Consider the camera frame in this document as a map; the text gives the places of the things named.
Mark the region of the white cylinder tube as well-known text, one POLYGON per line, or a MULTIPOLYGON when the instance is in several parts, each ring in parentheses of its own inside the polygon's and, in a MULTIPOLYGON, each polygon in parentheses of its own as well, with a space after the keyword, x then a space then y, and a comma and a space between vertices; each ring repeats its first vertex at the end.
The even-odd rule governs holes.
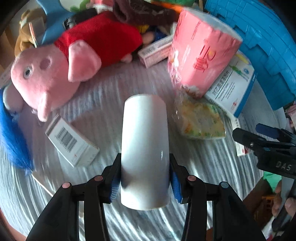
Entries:
POLYGON ((125 101, 121 141, 121 203, 135 210, 169 203, 169 134, 165 102, 138 94, 125 101))

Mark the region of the white red flat box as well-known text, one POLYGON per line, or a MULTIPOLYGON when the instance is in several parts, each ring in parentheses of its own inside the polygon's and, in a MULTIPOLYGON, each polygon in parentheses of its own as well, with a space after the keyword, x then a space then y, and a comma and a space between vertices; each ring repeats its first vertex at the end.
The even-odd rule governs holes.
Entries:
POLYGON ((238 157, 245 156, 251 152, 248 146, 244 146, 243 134, 248 131, 246 118, 241 113, 238 118, 231 118, 231 126, 234 132, 234 143, 236 147, 236 154, 238 157))

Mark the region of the blue white medicine box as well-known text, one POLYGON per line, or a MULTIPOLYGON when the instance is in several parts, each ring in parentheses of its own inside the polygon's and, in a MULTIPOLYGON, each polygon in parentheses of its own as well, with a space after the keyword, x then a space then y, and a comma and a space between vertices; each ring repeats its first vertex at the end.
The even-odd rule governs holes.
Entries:
POLYGON ((230 118, 238 118, 256 77, 257 73, 250 60, 241 51, 237 51, 204 97, 230 118))

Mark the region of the clear snack packet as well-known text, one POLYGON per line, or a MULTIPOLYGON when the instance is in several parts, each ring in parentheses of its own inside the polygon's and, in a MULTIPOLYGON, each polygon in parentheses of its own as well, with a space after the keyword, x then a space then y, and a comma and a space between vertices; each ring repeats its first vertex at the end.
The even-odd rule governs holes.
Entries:
POLYGON ((193 99, 177 92, 172 115, 180 134, 195 140, 218 140, 226 137, 223 112, 205 99, 193 99))

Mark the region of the white barcode medicine box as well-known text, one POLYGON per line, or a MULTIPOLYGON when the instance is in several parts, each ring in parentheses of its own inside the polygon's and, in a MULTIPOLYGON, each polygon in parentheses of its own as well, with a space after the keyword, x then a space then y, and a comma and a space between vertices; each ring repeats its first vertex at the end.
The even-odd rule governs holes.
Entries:
POLYGON ((100 151, 60 115, 53 118, 45 134, 72 167, 90 165, 100 151))

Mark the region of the grey striped tablecloth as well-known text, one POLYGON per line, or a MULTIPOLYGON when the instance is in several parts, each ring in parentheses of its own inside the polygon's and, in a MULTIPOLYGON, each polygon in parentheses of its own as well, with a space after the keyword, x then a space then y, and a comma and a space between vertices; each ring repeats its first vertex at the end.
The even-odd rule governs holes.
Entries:
MULTIPOLYGON (((123 108, 130 96, 155 94, 166 103, 170 152, 179 165, 205 182, 227 181, 244 199, 262 177, 254 154, 237 157, 232 139, 231 121, 225 117, 226 137, 219 140, 191 140, 180 135, 172 118, 175 93, 167 73, 167 62, 145 69, 138 61, 116 64, 103 69, 93 79, 80 85, 76 95, 62 108, 52 112, 48 122, 39 123, 32 109, 25 105, 19 125, 27 139, 36 172, 46 188, 55 193, 64 183, 85 183, 121 152, 123 108), (100 152, 91 165, 73 168, 45 135, 51 119, 60 114, 93 142, 100 152)), ((283 109, 273 111, 255 82, 243 109, 247 127, 257 123, 285 128, 283 109)), ((13 166, 1 144, 1 210, 8 223, 27 236, 51 196, 31 175, 13 166)), ((170 203, 160 209, 136 211, 121 205, 120 193, 105 216, 111 240, 180 240, 186 217, 186 205, 175 200, 170 189, 170 203)))

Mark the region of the blue feather duster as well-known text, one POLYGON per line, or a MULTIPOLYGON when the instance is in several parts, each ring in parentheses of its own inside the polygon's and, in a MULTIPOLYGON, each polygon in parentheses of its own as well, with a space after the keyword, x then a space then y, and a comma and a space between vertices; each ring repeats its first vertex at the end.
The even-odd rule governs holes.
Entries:
POLYGON ((32 172, 34 165, 25 136, 18 122, 4 106, 4 90, 1 89, 1 142, 12 165, 32 172))

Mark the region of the blue plastic storage bin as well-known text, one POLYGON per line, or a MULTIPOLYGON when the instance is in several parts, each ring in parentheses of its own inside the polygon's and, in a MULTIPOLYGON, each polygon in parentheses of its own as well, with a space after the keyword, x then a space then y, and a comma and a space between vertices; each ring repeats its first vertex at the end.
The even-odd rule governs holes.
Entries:
POLYGON ((274 110, 295 100, 295 42, 276 13, 259 1, 207 1, 204 9, 232 27, 274 110))

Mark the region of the pink tissue pack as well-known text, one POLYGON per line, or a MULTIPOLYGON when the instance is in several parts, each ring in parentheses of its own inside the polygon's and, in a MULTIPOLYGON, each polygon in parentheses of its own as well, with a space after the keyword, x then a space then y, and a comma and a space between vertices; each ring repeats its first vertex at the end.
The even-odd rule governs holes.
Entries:
POLYGON ((177 22, 168 73, 178 90, 201 98, 238 51, 242 38, 218 18, 184 8, 177 22))

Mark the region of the pink white medicine box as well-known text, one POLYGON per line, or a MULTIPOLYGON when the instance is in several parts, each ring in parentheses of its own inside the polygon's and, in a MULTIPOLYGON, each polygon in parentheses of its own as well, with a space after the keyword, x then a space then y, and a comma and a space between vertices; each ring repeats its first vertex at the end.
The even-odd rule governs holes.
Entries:
POLYGON ((145 68, 150 68, 168 57, 173 37, 173 35, 167 36, 138 51, 140 62, 145 68))

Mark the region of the pink pig plush toy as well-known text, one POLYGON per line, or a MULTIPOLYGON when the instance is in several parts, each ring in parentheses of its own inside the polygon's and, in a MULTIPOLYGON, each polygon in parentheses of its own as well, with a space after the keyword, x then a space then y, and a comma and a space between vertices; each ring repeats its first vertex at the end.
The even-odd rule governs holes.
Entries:
POLYGON ((101 68, 129 63, 143 44, 137 27, 104 11, 66 30, 53 44, 22 51, 11 67, 11 80, 38 119, 66 104, 81 82, 101 68))

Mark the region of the dark maroon knit hat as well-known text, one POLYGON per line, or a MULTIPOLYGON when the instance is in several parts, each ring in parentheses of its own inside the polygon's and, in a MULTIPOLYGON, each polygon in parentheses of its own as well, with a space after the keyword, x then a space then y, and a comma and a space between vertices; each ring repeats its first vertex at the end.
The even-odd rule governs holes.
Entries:
POLYGON ((164 26, 178 21, 173 9, 147 1, 114 0, 113 13, 119 21, 132 25, 164 26))

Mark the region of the brown bear plush toy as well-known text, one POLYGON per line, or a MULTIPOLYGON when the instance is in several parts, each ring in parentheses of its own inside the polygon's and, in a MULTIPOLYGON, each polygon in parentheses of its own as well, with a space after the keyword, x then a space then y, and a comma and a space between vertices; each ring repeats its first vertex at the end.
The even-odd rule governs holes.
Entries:
POLYGON ((42 19, 46 23, 46 14, 42 8, 28 9, 21 15, 19 21, 18 38, 16 40, 14 53, 18 56, 20 52, 34 46, 32 35, 30 32, 29 22, 42 19))

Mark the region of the blue plastic hanger toy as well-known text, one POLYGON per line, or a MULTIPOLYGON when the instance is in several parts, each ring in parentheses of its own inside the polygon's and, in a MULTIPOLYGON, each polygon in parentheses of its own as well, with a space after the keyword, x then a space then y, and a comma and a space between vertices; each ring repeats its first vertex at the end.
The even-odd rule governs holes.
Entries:
POLYGON ((46 30, 40 45, 52 44, 65 31, 64 21, 72 17, 74 13, 65 9, 60 0, 38 0, 46 14, 46 30))

